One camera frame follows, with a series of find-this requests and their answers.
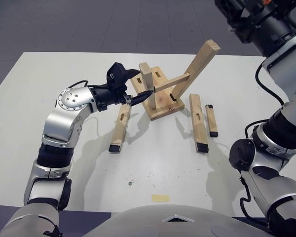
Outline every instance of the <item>black robot arm segment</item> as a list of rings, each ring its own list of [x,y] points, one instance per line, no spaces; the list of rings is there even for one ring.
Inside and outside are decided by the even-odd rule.
[[[215,0],[215,4],[238,38],[253,42],[263,56],[270,56],[296,36],[287,20],[296,0]]]
[[[94,95],[98,111],[106,110],[108,105],[111,104],[127,103],[133,106],[146,100],[152,94],[152,91],[144,91],[134,98],[125,93],[127,80],[139,73],[138,70],[126,70],[122,64],[114,63],[108,70],[106,84],[88,85]]]

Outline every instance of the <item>gray floor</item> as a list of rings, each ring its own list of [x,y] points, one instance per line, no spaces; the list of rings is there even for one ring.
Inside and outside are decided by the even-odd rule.
[[[24,51],[260,55],[212,0],[0,0],[0,83]]]

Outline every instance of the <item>wooden plank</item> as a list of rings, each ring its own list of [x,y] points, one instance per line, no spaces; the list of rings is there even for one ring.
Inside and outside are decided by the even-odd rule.
[[[171,80],[160,83],[159,85],[156,85],[154,87],[154,92],[164,90],[164,89],[169,88],[171,86],[174,86],[174,85],[176,85],[176,84],[178,84],[178,83],[180,83],[182,81],[186,81],[188,77],[189,77],[189,73],[185,73],[182,76],[178,76],[178,77],[173,78]]]
[[[126,135],[126,127],[130,117],[130,111],[131,107],[128,104],[120,106],[109,152],[120,152]]]
[[[213,105],[206,105],[205,109],[206,109],[207,121],[209,126],[209,135],[211,137],[218,137],[218,129],[217,129],[217,124],[216,124],[216,119],[214,114],[214,107]]]
[[[189,104],[191,107],[192,125],[196,151],[208,153],[208,141],[202,113],[201,99],[199,95],[190,94]]]
[[[171,98],[177,100],[186,91],[186,89],[192,84],[197,76],[204,70],[213,57],[219,52],[221,48],[212,40],[206,41],[196,57],[193,59],[185,73],[190,73],[189,78],[177,84],[171,92]]]
[[[162,70],[159,67],[151,68],[151,71],[152,71],[153,83],[155,85],[159,85],[167,81],[167,78],[165,77],[165,75],[163,74]],[[145,91],[145,86],[143,84],[141,74],[138,74],[137,76],[133,77],[131,79],[131,83],[133,84],[133,87],[137,94]],[[156,101],[155,109],[150,108],[147,100],[145,100],[142,103],[143,107],[145,108],[151,120],[155,120],[184,109],[184,103],[182,102],[181,99],[178,99],[177,101],[173,101],[171,99],[170,97],[171,90],[172,90],[171,88],[167,88],[155,93],[155,101]]]
[[[142,75],[142,80],[144,83],[144,86],[146,90],[154,90],[153,88],[153,78],[152,78],[152,71],[148,65],[148,63],[141,63],[139,64],[139,69]],[[154,92],[151,94],[151,96],[147,99],[150,108],[155,109],[156,108],[156,99]]]

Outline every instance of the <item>wooden stick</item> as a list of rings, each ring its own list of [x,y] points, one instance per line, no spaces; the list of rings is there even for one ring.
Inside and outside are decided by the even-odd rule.
[[[190,94],[189,104],[191,106],[192,125],[196,151],[208,153],[208,141],[204,125],[201,99],[199,95]]]
[[[161,84],[158,84],[154,87],[154,92],[158,92],[158,91],[161,91],[161,90],[164,90],[166,88],[169,88],[171,86],[174,86],[182,81],[186,81],[187,78],[189,77],[189,73],[185,73],[184,75],[182,76],[178,76],[176,78],[173,78],[171,80],[168,80],[168,81],[165,81],[164,83],[161,83]]]
[[[154,90],[153,89],[152,71],[151,71],[148,63],[145,62],[145,63],[139,64],[139,69],[142,74],[142,79],[143,79],[143,83],[144,83],[146,90]],[[156,99],[155,99],[154,92],[151,94],[151,96],[147,100],[148,100],[149,106],[152,109],[155,109],[156,108]]]
[[[125,140],[130,111],[131,107],[128,104],[120,106],[109,152],[120,152],[121,146]]]
[[[185,72],[190,73],[189,78],[185,82],[181,82],[173,88],[170,95],[173,100],[181,97],[181,95],[204,70],[204,68],[209,64],[209,62],[219,52],[220,49],[221,48],[212,40],[208,40],[203,44]]]
[[[211,137],[218,137],[218,129],[215,120],[213,105],[206,105],[207,121],[209,126],[209,135]]]

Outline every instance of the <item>wooden dowel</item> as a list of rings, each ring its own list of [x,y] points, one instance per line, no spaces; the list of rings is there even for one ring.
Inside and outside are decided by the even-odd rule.
[[[161,91],[161,90],[164,90],[164,89],[166,89],[166,88],[169,88],[169,87],[171,87],[171,86],[174,86],[174,85],[176,85],[176,84],[178,84],[178,83],[180,83],[180,82],[183,82],[183,81],[186,81],[187,80],[187,78],[189,77],[189,73],[185,73],[184,75],[182,75],[182,76],[178,76],[178,77],[176,77],[176,78],[173,78],[173,79],[171,79],[171,80],[168,80],[168,81],[165,81],[165,82],[163,82],[163,83],[161,83],[161,84],[158,84],[158,85],[156,85],[155,87],[154,87],[154,92],[159,92],[159,91]]]

